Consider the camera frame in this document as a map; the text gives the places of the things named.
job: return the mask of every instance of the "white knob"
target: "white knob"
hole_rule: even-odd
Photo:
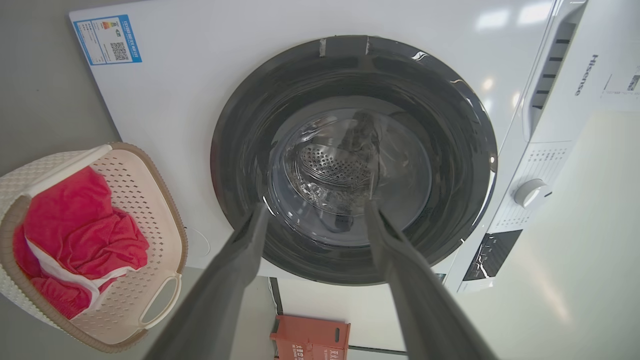
[[[551,187],[540,179],[533,179],[519,187],[514,198],[518,205],[532,210],[542,204],[549,195],[551,195]]]

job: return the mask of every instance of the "red cloth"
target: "red cloth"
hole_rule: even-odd
[[[26,239],[60,267],[89,280],[147,264],[148,241],[130,215],[111,206],[111,189],[90,167],[36,195],[13,235],[16,262],[33,285],[62,315],[77,316],[90,305],[91,293],[43,271]]]

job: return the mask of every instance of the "white washing machine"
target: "white washing machine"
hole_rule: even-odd
[[[494,285],[595,104],[637,109],[637,7],[157,0],[70,20],[172,191],[188,266],[264,201],[259,275],[379,283],[359,205],[378,196],[458,292]]]

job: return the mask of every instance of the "hisense logo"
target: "hisense logo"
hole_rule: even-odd
[[[587,82],[587,78],[589,77],[589,72],[591,72],[591,68],[596,65],[596,58],[598,57],[598,55],[593,55],[593,58],[591,59],[591,61],[589,61],[589,66],[587,66],[587,70],[584,72],[584,75],[582,75],[582,81],[580,82],[580,85],[578,85],[578,91],[575,92],[575,95],[578,96],[580,95],[580,91],[582,90],[582,87],[584,86],[584,83]]]

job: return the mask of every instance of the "door glass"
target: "door glass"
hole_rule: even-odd
[[[278,143],[272,164],[274,210],[295,231],[333,246],[368,244],[367,200],[403,229],[431,188],[418,138],[389,115],[363,108],[311,116]]]

